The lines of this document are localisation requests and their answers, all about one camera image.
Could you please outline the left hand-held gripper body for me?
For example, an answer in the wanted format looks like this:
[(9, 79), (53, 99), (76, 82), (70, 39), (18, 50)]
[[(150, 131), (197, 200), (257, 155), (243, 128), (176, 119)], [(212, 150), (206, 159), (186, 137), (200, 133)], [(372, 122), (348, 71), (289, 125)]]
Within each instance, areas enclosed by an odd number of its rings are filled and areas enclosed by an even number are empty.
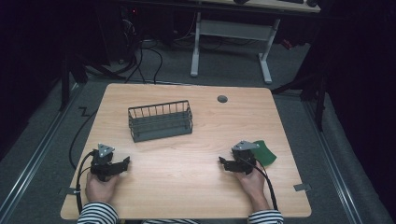
[(96, 175), (100, 181), (107, 182), (110, 176), (116, 174), (116, 167), (112, 163), (114, 147), (98, 144), (98, 148), (93, 151), (91, 162), (91, 173)]

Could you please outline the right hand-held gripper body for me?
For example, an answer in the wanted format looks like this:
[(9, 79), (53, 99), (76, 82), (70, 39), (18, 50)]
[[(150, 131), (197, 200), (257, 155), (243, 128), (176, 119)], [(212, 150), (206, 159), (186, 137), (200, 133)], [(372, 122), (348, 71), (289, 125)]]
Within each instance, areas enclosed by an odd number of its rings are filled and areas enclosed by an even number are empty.
[(249, 175), (256, 164), (253, 149), (257, 149), (259, 147), (260, 146), (258, 144), (250, 143), (245, 140), (242, 140), (234, 145), (232, 147), (232, 153), (234, 158), (233, 171)]

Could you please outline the green pad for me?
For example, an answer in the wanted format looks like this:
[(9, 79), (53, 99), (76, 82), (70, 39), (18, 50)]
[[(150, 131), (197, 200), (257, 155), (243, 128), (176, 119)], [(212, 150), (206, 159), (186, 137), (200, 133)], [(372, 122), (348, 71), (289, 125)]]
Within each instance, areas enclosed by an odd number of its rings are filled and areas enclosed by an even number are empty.
[(257, 147), (252, 149), (252, 153), (262, 166), (268, 166), (275, 162), (276, 155), (265, 145), (263, 140), (255, 141), (254, 144)]

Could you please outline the person's left hand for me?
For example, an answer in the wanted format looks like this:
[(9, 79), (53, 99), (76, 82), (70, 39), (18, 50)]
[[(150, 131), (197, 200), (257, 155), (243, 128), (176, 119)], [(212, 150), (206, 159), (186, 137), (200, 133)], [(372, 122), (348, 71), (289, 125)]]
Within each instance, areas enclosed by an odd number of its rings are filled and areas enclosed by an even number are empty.
[(119, 175), (113, 175), (108, 181), (103, 182), (96, 175), (87, 173), (85, 189), (87, 200), (90, 203), (110, 203), (119, 179)]

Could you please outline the person's right hand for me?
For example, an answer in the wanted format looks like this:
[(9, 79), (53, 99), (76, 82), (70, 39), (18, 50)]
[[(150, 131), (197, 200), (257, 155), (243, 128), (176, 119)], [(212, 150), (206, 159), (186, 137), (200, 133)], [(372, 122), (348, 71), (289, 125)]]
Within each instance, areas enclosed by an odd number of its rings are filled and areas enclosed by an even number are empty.
[(250, 174), (235, 173), (234, 176), (240, 182), (244, 192), (249, 197), (254, 212), (269, 210), (270, 206), (263, 193), (264, 177), (254, 170)]

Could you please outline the person's striped torso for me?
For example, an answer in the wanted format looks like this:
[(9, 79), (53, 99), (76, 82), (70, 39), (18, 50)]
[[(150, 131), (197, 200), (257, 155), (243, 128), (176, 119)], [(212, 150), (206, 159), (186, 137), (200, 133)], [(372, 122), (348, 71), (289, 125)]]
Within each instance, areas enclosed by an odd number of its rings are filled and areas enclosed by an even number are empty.
[(141, 224), (201, 224), (193, 219), (146, 219)]

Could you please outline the black metal stand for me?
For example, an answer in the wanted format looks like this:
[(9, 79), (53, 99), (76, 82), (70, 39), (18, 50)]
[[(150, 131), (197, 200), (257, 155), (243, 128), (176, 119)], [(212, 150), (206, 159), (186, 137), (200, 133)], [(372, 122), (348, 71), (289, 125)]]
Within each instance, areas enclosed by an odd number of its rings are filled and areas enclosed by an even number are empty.
[(280, 94), (287, 90), (301, 90), (300, 99), (304, 102), (316, 102), (314, 121), (322, 131), (322, 116), (325, 109), (324, 100), (328, 73), (325, 66), (318, 63), (303, 62), (293, 81), (271, 90), (272, 94)]
[(82, 55), (68, 52), (64, 55), (64, 59), (62, 61), (61, 111), (64, 111), (70, 102), (70, 77), (73, 77), (77, 84), (86, 84), (88, 82), (88, 75), (85, 70), (86, 65), (92, 67), (106, 77), (124, 80), (124, 77), (119, 76), (116, 72), (108, 70), (101, 64), (95, 63)]

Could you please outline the metal floor rail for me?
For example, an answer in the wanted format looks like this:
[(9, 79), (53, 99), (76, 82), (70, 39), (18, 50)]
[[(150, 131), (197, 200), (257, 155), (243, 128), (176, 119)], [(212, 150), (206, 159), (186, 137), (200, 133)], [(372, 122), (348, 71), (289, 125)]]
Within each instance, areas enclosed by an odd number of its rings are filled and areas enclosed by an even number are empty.
[(305, 103), (305, 102), (302, 102), (302, 105), (304, 107), (304, 111), (306, 112), (307, 116), (310, 119), (310, 123), (312, 124), (315, 130), (315, 134), (319, 140), (320, 148), (322, 150), (323, 158), (325, 160), (328, 173), (332, 179), (338, 198), (341, 204), (343, 205), (349, 223), (362, 224), (361, 215), (356, 207), (356, 204), (350, 193), (349, 187), (347, 186), (347, 183), (344, 180), (340, 172), (340, 169), (336, 163), (336, 160), (332, 154), (330, 145), (323, 131), (321, 131), (318, 128), (318, 125), (316, 124), (314, 107), (310, 103)]
[(62, 102), (61, 85), (56, 86), (27, 126), (0, 161), (0, 224), (7, 224), (22, 195), (46, 157), (54, 135), (58, 132), (70, 105), (80, 94), (83, 84), (73, 84), (70, 99)]

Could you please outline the white frame desk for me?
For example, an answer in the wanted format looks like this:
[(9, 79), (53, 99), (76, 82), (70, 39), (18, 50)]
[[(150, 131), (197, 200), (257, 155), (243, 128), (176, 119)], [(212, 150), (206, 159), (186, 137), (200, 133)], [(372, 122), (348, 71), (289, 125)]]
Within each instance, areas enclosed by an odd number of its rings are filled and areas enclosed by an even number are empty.
[[(297, 13), (316, 15), (321, 8), (313, 3), (314, 0), (193, 0), (196, 6), (219, 6), (221, 9), (230, 7), (232, 9), (258, 9), (270, 12)], [(247, 39), (264, 41), (266, 46), (263, 52), (258, 54), (261, 65), (262, 76), (266, 84), (272, 83), (272, 77), (268, 68), (267, 57), (273, 45), (280, 17), (276, 16), (272, 25), (259, 25), (238, 21), (219, 21), (214, 19), (202, 19), (201, 12), (196, 13), (194, 49), (191, 59), (191, 76), (199, 74), (200, 60), (200, 38), (202, 35), (230, 37), (236, 39)]]

